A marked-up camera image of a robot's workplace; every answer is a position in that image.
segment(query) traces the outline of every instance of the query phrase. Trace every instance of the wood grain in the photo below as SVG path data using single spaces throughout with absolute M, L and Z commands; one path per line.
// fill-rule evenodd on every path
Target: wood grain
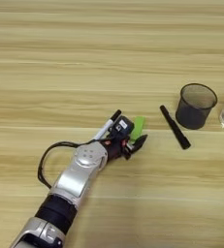
M 159 106 L 180 88 L 218 95 L 206 126 L 182 128 L 182 151 Z M 224 1 L 0 0 L 0 248 L 48 190 L 44 150 L 86 141 L 116 110 L 146 117 L 144 149 L 97 177 L 66 248 L 224 248 Z M 73 151 L 48 158 L 50 181 Z

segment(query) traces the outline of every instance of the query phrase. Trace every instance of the green block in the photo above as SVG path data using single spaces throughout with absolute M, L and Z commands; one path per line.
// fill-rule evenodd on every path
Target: green block
M 141 133 L 144 127 L 144 121 L 145 121 L 145 117 L 142 117 L 142 116 L 136 117 L 134 121 L 135 127 L 131 133 L 131 141 L 135 141 L 141 136 Z

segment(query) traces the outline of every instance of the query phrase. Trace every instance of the black cable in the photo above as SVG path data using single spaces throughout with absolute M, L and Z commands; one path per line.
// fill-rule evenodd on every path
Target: black cable
M 81 145 L 84 145 L 84 144 L 90 144 L 92 142 L 95 142 L 95 141 L 107 141 L 107 140 L 112 140 L 113 138 L 107 138 L 107 139 L 93 139 L 87 143 L 74 143 L 74 142 L 70 142 L 70 141 L 60 141 L 60 142 L 57 142 L 57 143 L 54 143 L 52 144 L 43 154 L 40 162 L 39 162 L 39 166 L 38 166 L 38 179 L 43 183 L 45 184 L 49 189 L 51 188 L 51 185 L 47 182 L 45 176 L 44 176 L 44 161 L 48 155 L 48 153 L 53 149 L 53 148 L 56 148 L 56 147 L 71 147 L 71 148 L 78 148 L 79 146 Z

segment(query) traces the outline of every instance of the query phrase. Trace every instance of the black pen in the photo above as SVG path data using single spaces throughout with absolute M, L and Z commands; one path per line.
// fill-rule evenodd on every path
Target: black pen
M 162 114 L 164 115 L 165 119 L 169 123 L 173 133 L 175 134 L 179 144 L 181 145 L 182 149 L 187 149 L 191 146 L 189 140 L 186 136 L 182 133 L 182 131 L 178 128 L 176 122 L 171 118 L 169 112 L 167 111 L 166 107 L 162 105 L 160 107 Z

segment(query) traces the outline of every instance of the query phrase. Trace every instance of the black cup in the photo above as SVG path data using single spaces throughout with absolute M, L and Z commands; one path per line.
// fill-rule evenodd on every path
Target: black cup
M 216 103 L 217 96 L 209 87 L 199 83 L 187 84 L 180 91 L 176 120 L 187 129 L 200 129 Z

